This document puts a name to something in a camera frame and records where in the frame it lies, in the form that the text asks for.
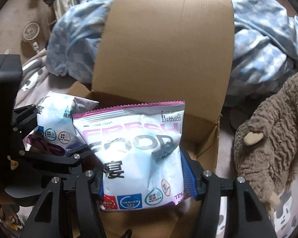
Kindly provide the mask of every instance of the portable fan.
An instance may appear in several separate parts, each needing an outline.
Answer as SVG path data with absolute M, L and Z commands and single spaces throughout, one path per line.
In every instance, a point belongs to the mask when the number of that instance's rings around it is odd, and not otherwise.
M 22 34 L 23 40 L 25 42 L 30 43 L 33 50 L 36 51 L 36 53 L 39 53 L 39 45 L 35 41 L 35 39 L 39 35 L 39 32 L 40 32 L 39 24 L 36 22 L 30 22 L 29 24 L 27 24 L 25 26 L 25 28 L 23 29 L 23 34 Z

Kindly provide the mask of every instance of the blue checkered blanket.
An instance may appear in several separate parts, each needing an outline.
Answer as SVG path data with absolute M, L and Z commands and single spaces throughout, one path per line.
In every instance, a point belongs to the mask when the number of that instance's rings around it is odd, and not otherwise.
M 102 31 L 114 0 L 84 0 L 55 24 L 47 69 L 91 83 Z M 288 17 L 276 0 L 232 0 L 235 42 L 225 105 L 246 96 L 275 93 L 298 71 L 298 16 Z

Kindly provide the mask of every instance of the stuffed animal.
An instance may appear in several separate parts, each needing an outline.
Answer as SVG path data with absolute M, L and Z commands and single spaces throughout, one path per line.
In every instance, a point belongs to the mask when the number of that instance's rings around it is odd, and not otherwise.
M 298 73 L 239 126 L 234 161 L 272 219 L 278 194 L 289 191 L 298 172 Z

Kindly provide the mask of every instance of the open cardboard box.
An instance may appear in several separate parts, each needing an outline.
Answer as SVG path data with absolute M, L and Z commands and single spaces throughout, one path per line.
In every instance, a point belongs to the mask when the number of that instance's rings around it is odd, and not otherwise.
M 231 71 L 231 0 L 115 0 L 97 54 L 92 90 L 69 94 L 122 104 L 185 101 L 181 146 L 215 171 L 221 109 Z M 101 213 L 107 237 L 189 237 L 200 202 L 180 216 L 174 207 Z

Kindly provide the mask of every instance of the snack wrapper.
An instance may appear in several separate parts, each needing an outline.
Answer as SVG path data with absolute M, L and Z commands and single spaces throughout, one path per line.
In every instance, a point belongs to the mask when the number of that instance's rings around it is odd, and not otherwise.
M 48 92 L 37 106 L 37 129 L 27 143 L 49 155 L 64 156 L 85 144 L 75 130 L 72 114 L 93 110 L 98 102 L 67 94 Z
M 126 105 L 73 116 L 104 164 L 104 211 L 176 205 L 184 190 L 179 143 L 184 102 Z

